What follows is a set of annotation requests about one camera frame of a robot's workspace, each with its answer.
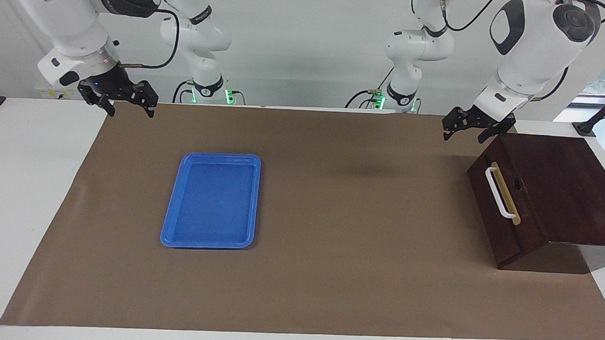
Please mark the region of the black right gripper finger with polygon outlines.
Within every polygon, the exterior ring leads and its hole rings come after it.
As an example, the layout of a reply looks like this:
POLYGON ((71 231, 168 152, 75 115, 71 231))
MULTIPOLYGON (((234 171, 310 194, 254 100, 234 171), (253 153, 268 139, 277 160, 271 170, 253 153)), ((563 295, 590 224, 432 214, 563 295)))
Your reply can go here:
POLYGON ((112 105, 108 94, 98 95, 85 80, 79 82, 77 90, 84 98, 87 105, 98 106, 100 109, 105 110, 110 117, 115 115, 116 110, 112 105))
POLYGON ((141 107, 149 118, 153 118, 159 97, 150 82, 140 81, 131 88, 129 103, 141 107))

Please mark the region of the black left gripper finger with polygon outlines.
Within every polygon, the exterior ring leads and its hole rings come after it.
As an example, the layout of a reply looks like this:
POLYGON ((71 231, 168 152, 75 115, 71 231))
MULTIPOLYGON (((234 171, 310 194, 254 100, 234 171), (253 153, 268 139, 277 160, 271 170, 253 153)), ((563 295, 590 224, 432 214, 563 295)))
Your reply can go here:
POLYGON ((497 137, 498 135, 506 134, 513 126, 497 126, 492 125, 484 129, 479 136, 477 136, 477 141, 479 143, 485 143, 488 139, 497 137))
POLYGON ((441 120, 444 130, 442 134, 444 141, 449 141, 454 133, 474 128, 476 122, 477 117, 470 110, 463 110, 461 107, 451 109, 441 120))

